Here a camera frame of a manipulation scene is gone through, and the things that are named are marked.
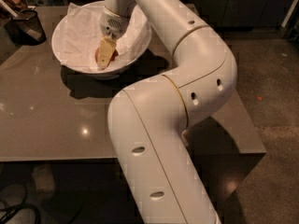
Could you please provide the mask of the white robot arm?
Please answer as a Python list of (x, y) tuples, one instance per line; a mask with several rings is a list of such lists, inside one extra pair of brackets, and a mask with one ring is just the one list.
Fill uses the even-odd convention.
[(221, 224), (181, 139), (218, 111), (237, 80), (235, 57), (179, 0), (105, 0), (102, 29), (138, 5), (175, 68), (115, 95), (107, 113), (112, 145), (145, 224)]

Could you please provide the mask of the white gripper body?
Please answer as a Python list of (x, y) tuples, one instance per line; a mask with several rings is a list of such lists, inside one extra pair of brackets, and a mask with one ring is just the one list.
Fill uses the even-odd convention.
[(121, 38), (128, 28), (130, 19), (129, 14), (122, 16), (104, 7), (100, 18), (102, 35), (111, 36), (114, 39)]

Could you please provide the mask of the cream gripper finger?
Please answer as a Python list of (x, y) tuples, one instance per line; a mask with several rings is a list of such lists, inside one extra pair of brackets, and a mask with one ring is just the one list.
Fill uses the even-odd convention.
[[(112, 36), (103, 36), (100, 41), (99, 51), (101, 55), (111, 56), (116, 50), (117, 42)], [(109, 63), (97, 63), (101, 69), (106, 69)]]

